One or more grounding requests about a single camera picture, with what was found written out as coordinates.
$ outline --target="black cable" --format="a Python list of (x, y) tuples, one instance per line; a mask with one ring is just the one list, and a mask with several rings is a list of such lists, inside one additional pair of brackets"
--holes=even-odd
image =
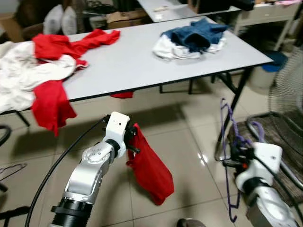
[(33, 201), (30, 205), (30, 208), (29, 208), (29, 212), (27, 214), (27, 219), (25, 221), (25, 227), (29, 227), (29, 222), (30, 222), (30, 219), (32, 217), (32, 214), (33, 214), (33, 211), (34, 211), (34, 207), (37, 203), (37, 200), (39, 198), (39, 195), (41, 193), (41, 191), (43, 190), (46, 182), (48, 181), (48, 179), (50, 178), (51, 174), (53, 173), (53, 171), (55, 170), (55, 168), (59, 165), (59, 163), (62, 161), (62, 159), (71, 151), (71, 149), (90, 131), (92, 130), (93, 128), (95, 128), (98, 124), (100, 124), (101, 122), (105, 122), (105, 118), (102, 118), (100, 119), (99, 121), (97, 121), (94, 125), (92, 125), (89, 129), (87, 129), (82, 135), (80, 135), (76, 141), (73, 142), (73, 144), (70, 145), (69, 148), (67, 148), (67, 150), (57, 159), (57, 161), (53, 164), (53, 166), (50, 168), (50, 170), (48, 171), (48, 173), (46, 174), (45, 178), (43, 179), (43, 181), (41, 182), (34, 198), (33, 198)]
[(4, 135), (0, 138), (0, 146), (1, 146), (3, 143), (5, 143), (9, 139), (10, 134), (11, 134), (11, 128), (7, 125), (1, 124), (0, 129), (5, 129)]
[(289, 193), (289, 191), (287, 190), (286, 186), (282, 183), (282, 181), (280, 180), (280, 178), (277, 176), (277, 174), (275, 174), (260, 158), (258, 158), (257, 156), (254, 155), (254, 159), (257, 160), (258, 162), (260, 162), (274, 177), (274, 179), (278, 182), (278, 184), (282, 187), (282, 189), (286, 192), (287, 196), (289, 197), (289, 199), (291, 200), (295, 210), (297, 211), (299, 218), (301, 220), (301, 222), (303, 223), (303, 215), (298, 207), (298, 204), (296, 203), (296, 201), (294, 200), (294, 197)]

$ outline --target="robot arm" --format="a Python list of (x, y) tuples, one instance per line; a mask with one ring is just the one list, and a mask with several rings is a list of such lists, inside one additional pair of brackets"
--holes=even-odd
[(125, 138), (134, 134), (133, 131), (125, 131), (128, 123), (128, 116), (112, 112), (104, 139), (83, 152), (82, 160), (71, 174), (59, 205), (52, 208), (55, 217), (50, 227), (86, 226), (103, 176), (114, 159), (126, 152)]
[[(275, 174), (278, 173), (282, 149), (273, 144), (253, 143), (253, 155), (262, 160)], [(232, 167), (236, 167), (237, 188), (246, 195), (246, 216), (254, 227), (296, 227), (294, 215), (277, 191), (272, 188), (272, 174), (249, 151), (232, 154)], [(231, 166), (232, 162), (223, 162)]]

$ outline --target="cardboard box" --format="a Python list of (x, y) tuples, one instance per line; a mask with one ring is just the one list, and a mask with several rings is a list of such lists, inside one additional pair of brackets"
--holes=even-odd
[(109, 29), (130, 27), (152, 23), (143, 9), (131, 12), (116, 12), (107, 14), (107, 27)]
[(22, 28), (16, 21), (14, 13), (0, 14), (0, 26), (11, 41), (15, 43), (24, 41)]

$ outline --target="tiled floor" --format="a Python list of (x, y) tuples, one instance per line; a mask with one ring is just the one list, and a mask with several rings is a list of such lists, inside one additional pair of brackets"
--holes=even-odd
[[(103, 114), (120, 111), (140, 124), (149, 144), (170, 169), (175, 193), (155, 206), (126, 167), (124, 156), (115, 160), (103, 179), (89, 227), (174, 227), (183, 217), (199, 219), (207, 227), (250, 227), (244, 204), (237, 211), (238, 222), (229, 221), (224, 170), (213, 158), (220, 126), (219, 101), (222, 96), (230, 101), (232, 93), (220, 82), (211, 84), (209, 78), (196, 82), (194, 95), (184, 92), (187, 86), (188, 82), (165, 86), (165, 91), (179, 91), (165, 94), (159, 94), (157, 87), (149, 88), (127, 100), (102, 97), (73, 103), (78, 117), (68, 120), (58, 138), (38, 127), (29, 111), (24, 113), (32, 123), (29, 129), (14, 114), (0, 116), (1, 123), (13, 128), (10, 139), (0, 147), (0, 167), (27, 163), (25, 169), (3, 181), (9, 191), (0, 197), (0, 211), (29, 205), (59, 154)], [(243, 120), (266, 110), (267, 96), (246, 87), (235, 117)], [(36, 205), (32, 227), (46, 227), (51, 222), (50, 209), (60, 201), (83, 149), (103, 136), (102, 126), (96, 128), (62, 161)], [(10, 227), (23, 226), (25, 218), (13, 218)]]

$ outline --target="white floor tile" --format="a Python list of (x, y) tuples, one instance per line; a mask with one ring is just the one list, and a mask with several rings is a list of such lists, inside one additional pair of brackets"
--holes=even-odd
[[(33, 116), (33, 113), (31, 110), (25, 110), (20, 112), (30, 123), (30, 128), (35, 130), (44, 130), (44, 128), (40, 127)], [(25, 129), (27, 126), (24, 124), (24, 122), (21, 120), (21, 118), (18, 117), (15, 113), (10, 113), (7, 115), (6, 118), (6, 124), (8, 124), (12, 130), (16, 129)]]
[(208, 168), (198, 158), (199, 150), (188, 129), (148, 136), (147, 141), (172, 173), (175, 192), (156, 206), (131, 174), (134, 218), (220, 198)]
[(249, 86), (246, 86), (242, 95), (239, 99), (239, 103), (244, 109), (249, 113), (249, 115), (253, 114), (261, 114), (268, 112), (268, 93), (260, 94), (255, 92)]
[[(21, 206), (30, 206), (34, 194), (49, 170), (52, 161), (53, 156), (28, 160), (26, 161), (27, 166), (24, 169), (1, 181), (1, 183), (5, 184), (9, 189), (5, 194), (0, 196), (0, 212), (13, 210)], [(0, 178), (6, 176), (7, 173), (12, 173), (11, 170), (7, 170), (2, 173)], [(38, 226), (44, 197), (45, 190), (41, 193), (35, 206), (30, 222), (31, 227)], [(11, 218), (9, 221), (9, 227), (24, 226), (25, 220), (26, 215)], [(3, 220), (0, 221), (0, 226), (3, 226), (3, 223)]]
[(56, 144), (57, 138), (46, 130), (34, 127), (13, 130), (0, 147), (0, 164), (53, 155)]
[(5, 124), (6, 123), (6, 118), (7, 116), (6, 115), (0, 115), (0, 124)]
[[(113, 111), (128, 115), (132, 123), (139, 123), (145, 135), (187, 127), (172, 94), (142, 93), (132, 99), (104, 97), (96, 102), (75, 105), (74, 109), (78, 116), (69, 119), (67, 126), (60, 130), (56, 153), (62, 153), (98, 119)], [(75, 149), (87, 148), (102, 140), (102, 127), (105, 124), (92, 130)]]
[[(193, 135), (199, 145), (204, 160), (207, 161), (207, 165), (220, 190), (221, 195), (225, 197), (227, 195), (225, 169), (222, 166), (221, 162), (217, 162), (214, 158), (214, 151), (218, 135), (220, 133), (220, 126), (215, 123), (201, 125), (191, 128), (191, 131), (193, 132)], [(233, 172), (233, 169), (228, 169), (230, 179), (230, 193), (232, 195), (235, 195), (238, 190), (234, 184)]]
[[(50, 212), (62, 197), (68, 179), (80, 161), (82, 150), (69, 154), (58, 166), (48, 186), (40, 227), (47, 226), (53, 218)], [(111, 165), (99, 190), (87, 227), (105, 226), (132, 220), (126, 157), (116, 159)]]
[(232, 227), (222, 199), (134, 220), (134, 227), (176, 227), (180, 218), (200, 220), (206, 227)]
[[(221, 83), (211, 84), (205, 79), (198, 80), (199, 94), (175, 94), (180, 109), (191, 127), (220, 121), (220, 100), (225, 97), (231, 104), (234, 94)], [(246, 117), (248, 113), (238, 103), (234, 111), (236, 118)]]

